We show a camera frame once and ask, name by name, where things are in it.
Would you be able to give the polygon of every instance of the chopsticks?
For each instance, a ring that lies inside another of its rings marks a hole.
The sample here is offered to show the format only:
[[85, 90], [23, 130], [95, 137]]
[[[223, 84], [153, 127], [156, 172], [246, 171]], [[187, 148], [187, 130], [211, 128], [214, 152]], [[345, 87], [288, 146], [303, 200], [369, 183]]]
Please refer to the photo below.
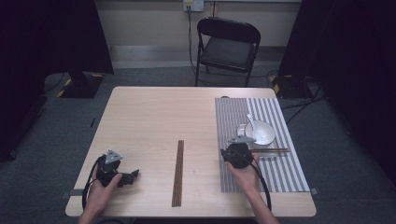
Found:
[[172, 196], [172, 207], [180, 207], [181, 206], [181, 187], [182, 187], [182, 177], [183, 177], [183, 152], [184, 152], [184, 140], [178, 140], [174, 190], [173, 190], [173, 196]]
[[263, 148], [263, 149], [253, 148], [250, 151], [251, 152], [289, 152], [289, 149], [288, 148]]

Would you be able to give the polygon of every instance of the gray carpet floor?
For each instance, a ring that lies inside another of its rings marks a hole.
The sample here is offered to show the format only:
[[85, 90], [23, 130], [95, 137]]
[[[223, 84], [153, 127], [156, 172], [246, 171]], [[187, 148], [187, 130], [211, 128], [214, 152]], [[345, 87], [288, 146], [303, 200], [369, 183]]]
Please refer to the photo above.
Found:
[[[268, 72], [255, 66], [249, 87], [271, 87]], [[17, 159], [0, 163], [0, 223], [77, 223], [64, 213], [63, 192], [72, 189], [112, 90], [117, 86], [193, 86], [189, 67], [117, 69], [107, 75], [94, 99], [57, 98], [68, 75], [46, 81], [48, 101], [24, 136]], [[201, 76], [213, 83], [242, 87], [243, 77]], [[200, 87], [212, 84], [200, 82]], [[318, 83], [311, 83], [314, 91]], [[281, 106], [301, 99], [279, 100]], [[284, 109], [285, 119], [300, 107]], [[306, 180], [315, 189], [318, 209], [311, 218], [281, 218], [281, 223], [396, 223], [396, 190], [359, 143], [347, 134], [326, 99], [309, 105], [289, 124]], [[123, 223], [255, 223], [251, 219], [121, 219]]]

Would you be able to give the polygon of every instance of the human arm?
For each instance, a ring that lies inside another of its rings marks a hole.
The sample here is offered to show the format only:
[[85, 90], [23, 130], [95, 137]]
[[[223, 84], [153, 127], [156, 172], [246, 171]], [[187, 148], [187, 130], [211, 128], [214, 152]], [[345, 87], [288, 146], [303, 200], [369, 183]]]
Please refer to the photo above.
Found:
[[96, 179], [97, 165], [92, 173], [92, 184], [90, 194], [88, 196], [87, 205], [84, 212], [78, 220], [78, 224], [92, 224], [105, 210], [108, 201], [110, 201], [111, 193], [122, 178], [122, 174], [115, 175], [107, 187]]
[[[253, 158], [255, 161], [258, 161], [260, 157], [258, 154], [253, 153]], [[260, 195], [259, 177], [253, 167], [247, 166], [243, 169], [235, 169], [228, 161], [224, 162], [224, 164], [233, 174], [236, 184], [247, 197], [257, 221], [260, 224], [279, 223]]]

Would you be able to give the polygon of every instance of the striped placemat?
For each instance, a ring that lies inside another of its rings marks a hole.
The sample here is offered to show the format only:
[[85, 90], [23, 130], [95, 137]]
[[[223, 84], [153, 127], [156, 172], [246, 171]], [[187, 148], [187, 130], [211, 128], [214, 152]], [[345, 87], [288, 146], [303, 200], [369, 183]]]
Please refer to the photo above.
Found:
[[[216, 98], [216, 120], [219, 148], [230, 145], [227, 139], [236, 136], [240, 124], [248, 123], [247, 113], [253, 119], [264, 120], [276, 131], [277, 147], [286, 147], [290, 152], [277, 157], [261, 158], [260, 167], [270, 192], [309, 191], [301, 164], [291, 142], [288, 127], [275, 98]], [[219, 152], [221, 192], [238, 192], [233, 175], [228, 172]]]

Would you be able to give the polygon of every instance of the black folding chair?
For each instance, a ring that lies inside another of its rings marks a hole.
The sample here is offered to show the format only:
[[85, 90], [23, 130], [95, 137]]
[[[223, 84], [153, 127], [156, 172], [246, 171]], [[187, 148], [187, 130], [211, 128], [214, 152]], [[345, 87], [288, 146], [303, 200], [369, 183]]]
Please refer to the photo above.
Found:
[[[199, 45], [195, 74], [195, 86], [198, 86], [199, 66], [227, 69], [247, 73], [245, 87], [248, 86], [251, 69], [259, 49], [262, 36], [251, 24], [240, 21], [208, 17], [197, 25]], [[202, 35], [210, 36], [206, 46]]]

